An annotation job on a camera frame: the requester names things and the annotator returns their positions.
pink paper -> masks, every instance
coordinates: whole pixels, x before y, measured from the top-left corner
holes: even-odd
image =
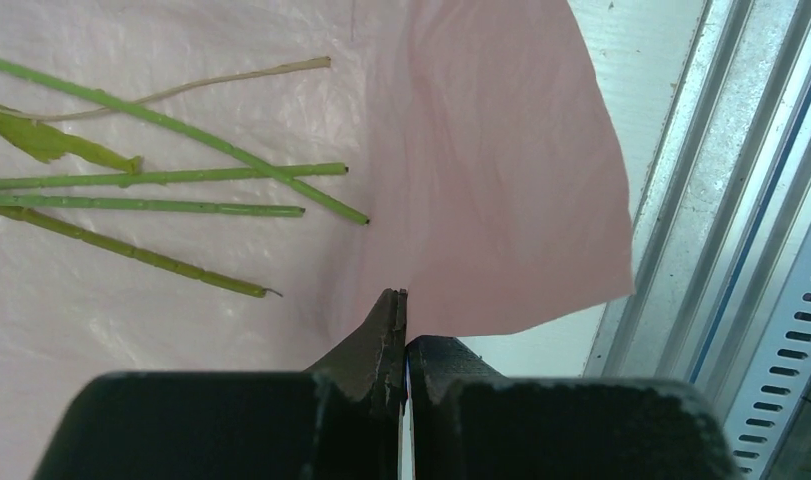
[[[351,317],[506,334],[632,293],[628,181],[565,0],[413,0],[368,80],[372,224]]]

blue stripe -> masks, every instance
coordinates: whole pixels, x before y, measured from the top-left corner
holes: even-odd
[[[794,119],[794,124],[791,128],[790,135],[785,141],[785,144],[782,148],[782,153],[779,156],[779,162],[776,164],[776,168],[773,170],[773,173],[770,177],[770,182],[767,184],[767,189],[764,192],[763,197],[759,203],[758,211],[755,215],[755,220],[753,221],[752,225],[750,226],[749,232],[747,233],[746,241],[744,242],[744,246],[741,249],[741,252],[738,256],[738,261],[735,263],[735,268],[732,270],[732,276],[729,278],[729,283],[726,285],[726,290],[723,293],[723,298],[720,301],[720,306],[717,308],[717,312],[714,314],[714,320],[711,322],[711,328],[708,330],[708,335],[705,337],[705,341],[702,344],[702,348],[699,351],[699,357],[697,358],[697,362],[694,365],[693,370],[691,371],[691,376],[688,379],[691,383],[696,383],[697,378],[699,377],[699,372],[702,370],[703,365],[705,364],[705,360],[708,357],[708,351],[711,348],[711,343],[714,340],[714,336],[717,334],[717,330],[720,328],[720,322],[723,319],[723,313],[726,311],[726,307],[729,305],[729,301],[732,299],[732,292],[735,290],[735,284],[738,281],[738,278],[741,275],[741,271],[744,269],[744,263],[746,263],[747,255],[749,254],[750,249],[752,248],[752,244],[755,241],[756,234],[758,233],[758,227],[761,225],[762,219],[764,219],[765,213],[767,213],[767,206],[770,204],[770,199],[773,195],[773,190],[776,188],[776,184],[779,183],[779,177],[782,176],[782,170],[785,168],[785,164],[788,162],[788,157],[791,155],[791,150],[793,149],[794,142],[797,139],[797,136],[800,133],[800,129],[802,128],[803,120],[805,119],[806,113],[808,113],[808,108],[811,105],[811,83],[808,85],[808,88],[805,92],[805,98],[803,98],[802,105],[800,106],[799,112],[797,112],[797,116]]]

perforated metal panel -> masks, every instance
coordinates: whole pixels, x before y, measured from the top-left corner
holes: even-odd
[[[726,419],[747,478],[761,478],[811,377],[811,227]]]

plant stem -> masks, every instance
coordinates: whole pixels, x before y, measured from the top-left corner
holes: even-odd
[[[256,70],[254,72],[247,72],[247,73],[238,73],[236,75],[226,75],[223,77],[215,77],[215,78],[206,78],[204,80],[197,80],[195,82],[185,83],[184,85],[179,85],[177,87],[173,87],[162,92],[154,93],[149,95],[148,97],[138,98],[137,100],[132,100],[131,103],[136,103],[138,105],[142,105],[144,103],[150,102],[157,102],[158,100],[163,100],[180,93],[186,92],[188,90],[193,90],[194,88],[200,88],[207,85],[214,85],[217,83],[226,83],[226,82],[235,82],[238,80],[248,80],[251,78],[258,78],[258,77],[266,77],[269,75],[281,75],[284,73],[291,73],[291,72],[299,72],[302,70],[313,70],[315,68],[327,68],[331,66],[331,57],[317,57],[312,58],[310,60],[305,60],[302,62],[293,62],[293,63],[285,63],[284,65],[279,65],[277,67],[267,68],[265,70]],[[95,118],[100,117],[102,115],[107,115],[109,113],[113,113],[114,110],[111,108],[97,108],[95,110],[87,110],[84,112],[75,112],[75,113],[65,113],[62,115],[42,115],[37,113],[23,113],[23,112],[16,112],[13,113],[6,108],[0,107],[1,113],[10,113],[15,117],[18,118],[25,118],[28,120],[34,120],[37,122],[63,122],[67,120],[83,120],[86,118]]]
[[[235,147],[231,143],[217,137],[216,135],[205,132],[202,129],[188,125],[162,113],[154,112],[140,105],[126,102],[125,100],[109,95],[101,90],[91,90],[51,75],[32,70],[22,65],[8,62],[7,60],[3,60],[1,58],[0,71],[18,78],[39,83],[55,90],[75,95],[84,100],[98,103],[99,105],[103,105],[114,110],[125,112],[141,120],[162,126],[182,135],[186,135],[189,138],[197,140],[215,150],[221,151],[236,158],[237,160],[240,160],[241,162],[265,175],[271,176],[273,179],[287,185],[299,194],[319,203],[320,205],[349,220],[354,221],[355,223],[364,225],[370,221],[366,215],[358,210],[355,210],[345,203],[321,192],[320,190],[317,190],[301,180],[293,178],[290,174],[282,172],[275,166],[249,153],[248,151]]]
[[[343,163],[318,163],[313,165],[290,165],[278,167],[296,177],[312,175],[344,175],[349,169]],[[144,172],[138,175],[58,175],[50,177],[0,178],[0,190],[21,188],[86,187],[116,185],[128,187],[141,184],[166,185],[169,183],[215,182],[222,180],[245,180],[269,178],[252,168],[220,168],[211,170],[176,170],[171,172]]]
[[[254,283],[245,282],[235,278],[227,277],[219,273],[204,270],[190,265],[189,263],[175,260],[173,258],[152,252],[134,245],[122,242],[115,238],[91,232],[87,229],[73,225],[63,220],[44,215],[34,210],[19,207],[0,207],[0,215],[20,221],[30,223],[37,227],[49,230],[60,235],[65,235],[82,242],[89,243],[95,247],[116,253],[125,257],[133,258],[139,262],[151,265],[156,268],[177,273],[187,278],[199,280],[215,287],[231,290],[252,297],[264,297],[268,291],[278,294],[271,289],[264,288]]]
[[[90,198],[46,195],[0,194],[0,207],[97,208],[103,210],[148,210],[151,212],[217,213],[256,217],[301,217],[302,207],[289,205],[247,205],[242,203],[182,202],[137,198]]]

crumpled plastic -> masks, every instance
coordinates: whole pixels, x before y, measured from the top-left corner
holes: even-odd
[[[308,207],[300,220],[49,212],[284,299],[0,218],[0,478],[30,475],[96,375],[301,369],[383,288],[410,290],[412,337],[518,331],[631,290],[619,146],[565,0],[0,1],[0,57],[123,98],[320,55],[331,69],[154,108],[274,164],[346,162],[347,176],[309,182],[369,211],[369,227],[268,180],[49,191]],[[92,107],[4,74],[0,103]],[[146,169],[239,166],[124,115],[57,126]],[[100,172],[71,156],[42,165],[0,138],[0,176]]]

